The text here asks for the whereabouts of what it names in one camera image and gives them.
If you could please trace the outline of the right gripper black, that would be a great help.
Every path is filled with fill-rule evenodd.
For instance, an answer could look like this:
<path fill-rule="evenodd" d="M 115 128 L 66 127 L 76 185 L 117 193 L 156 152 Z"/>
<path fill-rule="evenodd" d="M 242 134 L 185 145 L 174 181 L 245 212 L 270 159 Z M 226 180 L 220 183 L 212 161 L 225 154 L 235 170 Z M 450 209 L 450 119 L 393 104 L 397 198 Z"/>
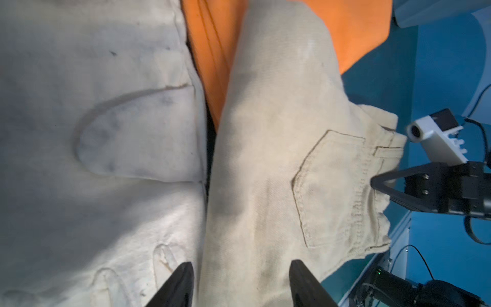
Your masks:
<path fill-rule="evenodd" d="M 395 188 L 400 180 L 404 192 Z M 431 162 L 376 175 L 370 185 L 410 211 L 490 218 L 490 174 L 482 162 L 457 166 Z"/>

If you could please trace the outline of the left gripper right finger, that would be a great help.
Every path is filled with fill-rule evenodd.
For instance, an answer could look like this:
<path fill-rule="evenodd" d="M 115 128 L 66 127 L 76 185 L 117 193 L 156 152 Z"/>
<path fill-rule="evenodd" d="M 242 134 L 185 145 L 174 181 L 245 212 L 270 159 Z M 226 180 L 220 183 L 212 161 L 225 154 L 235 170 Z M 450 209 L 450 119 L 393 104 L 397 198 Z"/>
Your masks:
<path fill-rule="evenodd" d="M 289 280 L 294 307 L 338 306 L 301 260 L 291 262 Z"/>

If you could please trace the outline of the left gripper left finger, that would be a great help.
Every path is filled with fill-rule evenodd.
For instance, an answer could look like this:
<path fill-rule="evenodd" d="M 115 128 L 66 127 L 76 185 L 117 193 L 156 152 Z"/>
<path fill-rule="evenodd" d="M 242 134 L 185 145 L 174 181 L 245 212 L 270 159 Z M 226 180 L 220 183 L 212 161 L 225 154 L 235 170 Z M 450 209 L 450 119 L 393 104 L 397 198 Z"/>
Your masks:
<path fill-rule="evenodd" d="M 192 307 L 194 269 L 190 262 L 181 263 L 146 307 Z"/>

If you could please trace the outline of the khaki pants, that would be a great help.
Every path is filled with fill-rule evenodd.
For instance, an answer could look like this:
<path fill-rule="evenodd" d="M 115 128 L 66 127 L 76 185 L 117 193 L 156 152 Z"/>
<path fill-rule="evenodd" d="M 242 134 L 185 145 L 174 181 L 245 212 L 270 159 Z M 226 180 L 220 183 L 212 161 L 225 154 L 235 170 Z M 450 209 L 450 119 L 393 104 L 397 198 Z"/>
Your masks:
<path fill-rule="evenodd" d="M 304 3 L 245 14 L 211 171 L 198 306 L 291 306 L 289 268 L 318 280 L 389 245 L 398 117 L 349 101 L 329 30 Z"/>

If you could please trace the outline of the orange pants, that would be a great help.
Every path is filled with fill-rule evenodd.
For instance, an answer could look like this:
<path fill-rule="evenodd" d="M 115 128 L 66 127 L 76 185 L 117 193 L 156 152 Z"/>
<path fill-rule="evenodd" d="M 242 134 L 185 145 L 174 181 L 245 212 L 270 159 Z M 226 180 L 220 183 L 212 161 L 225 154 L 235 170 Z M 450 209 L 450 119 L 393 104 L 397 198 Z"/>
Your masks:
<path fill-rule="evenodd" d="M 225 105 L 230 70 L 249 4 L 244 0 L 182 2 L 192 54 L 215 128 Z M 329 29 L 341 73 L 389 36 L 391 0 L 305 0 L 305 4 Z"/>

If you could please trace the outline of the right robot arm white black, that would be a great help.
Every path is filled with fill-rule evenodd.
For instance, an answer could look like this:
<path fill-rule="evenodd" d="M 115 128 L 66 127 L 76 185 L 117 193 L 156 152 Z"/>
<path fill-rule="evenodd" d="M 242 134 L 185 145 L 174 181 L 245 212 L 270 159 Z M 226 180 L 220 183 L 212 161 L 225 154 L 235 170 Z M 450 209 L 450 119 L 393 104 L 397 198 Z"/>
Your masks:
<path fill-rule="evenodd" d="M 490 220 L 490 174 L 483 162 L 470 161 L 449 166 L 432 162 L 401 171 L 377 175 L 371 187 L 392 202 L 412 212 L 462 216 L 466 234 L 485 244 L 474 233 L 473 220 Z M 359 285 L 356 301 L 363 305 L 361 292 L 386 306 L 485 306 L 475 294 L 432 278 L 413 285 L 377 267 L 368 282 Z"/>

